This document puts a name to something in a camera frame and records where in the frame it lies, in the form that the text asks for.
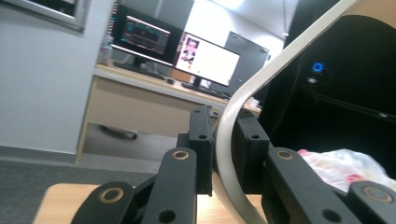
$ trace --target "plastic bag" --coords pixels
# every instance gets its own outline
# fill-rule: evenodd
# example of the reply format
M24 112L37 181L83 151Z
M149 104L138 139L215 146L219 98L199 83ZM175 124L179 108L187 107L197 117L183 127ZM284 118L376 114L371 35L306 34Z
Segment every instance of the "plastic bag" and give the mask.
M327 184L347 192L355 181L369 180L396 191L396 181L372 157L348 149L317 153L301 149L298 153Z

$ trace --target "metal screw hole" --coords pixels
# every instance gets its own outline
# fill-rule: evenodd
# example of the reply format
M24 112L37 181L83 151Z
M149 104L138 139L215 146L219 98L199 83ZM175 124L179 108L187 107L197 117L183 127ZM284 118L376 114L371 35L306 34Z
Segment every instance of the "metal screw hole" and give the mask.
M283 151L283 150L278 151L278 152L276 153L276 155L277 155L280 159L287 160L287 161L292 160L292 159L294 158L293 154L291 154L291 153L288 152L288 151Z
M376 200L381 203L392 203L393 198L387 192L382 189L377 189L374 187L365 187L363 188L363 193L367 195L369 198Z
M186 152L186 151L180 150L180 151L174 152L174 153L172 154L172 156L173 156L173 158L175 158L176 160L183 161L183 160L186 160L186 159L189 157L189 153Z
M173 211L166 210L160 213L159 220L161 223L173 222L176 218L176 214Z
M102 203L116 203L123 196L123 190L120 188L111 188L104 190L100 196L99 200Z
M322 215L324 216L324 218L326 218L330 222L340 222L341 221L340 215L338 215L336 212L334 212L333 210L330 210L330 209L323 210Z

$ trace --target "desk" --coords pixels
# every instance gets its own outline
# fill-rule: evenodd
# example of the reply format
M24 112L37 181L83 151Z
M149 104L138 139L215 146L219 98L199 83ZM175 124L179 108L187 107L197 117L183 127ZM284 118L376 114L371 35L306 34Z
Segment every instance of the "desk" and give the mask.
M96 185L58 184L50 187L38 209L35 224L68 224L81 204L97 188ZM262 212L261 196L248 195L253 205ZM198 195L197 223L236 223L216 194Z
M137 130L177 137L189 130L190 112L209 105L220 112L226 100L188 90L175 81L144 76L117 67L97 65L78 143L79 159L88 124L102 124L123 130ZM258 116L260 109L246 104Z

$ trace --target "gray carpet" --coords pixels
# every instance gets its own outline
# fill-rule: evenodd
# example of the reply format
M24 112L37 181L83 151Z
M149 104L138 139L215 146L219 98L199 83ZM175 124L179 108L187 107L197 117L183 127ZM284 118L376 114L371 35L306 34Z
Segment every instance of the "gray carpet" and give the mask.
M32 223L43 196L58 183L139 185L153 174L0 161L0 223Z

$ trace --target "wooden desk surface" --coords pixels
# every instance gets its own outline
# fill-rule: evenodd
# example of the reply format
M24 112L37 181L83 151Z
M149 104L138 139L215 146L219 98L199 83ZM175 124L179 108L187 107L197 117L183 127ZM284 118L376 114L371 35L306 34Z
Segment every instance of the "wooden desk surface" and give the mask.
M35 217L35 224L70 223L74 214L96 185L58 184L50 187ZM261 197L248 195L253 205L261 211ZM236 223L216 194L212 197L198 195L197 223Z
M227 105L228 102L227 100L207 95L202 92L186 89L182 87L181 82L177 80L175 80L175 83L171 85L164 80L155 77L144 76L142 74L114 66L98 64L96 65L93 74L98 77L108 78L149 91L156 91L201 105L214 106L221 110ZM250 105L249 102L244 105L244 108L252 111L257 116L261 113L261 110L258 107Z

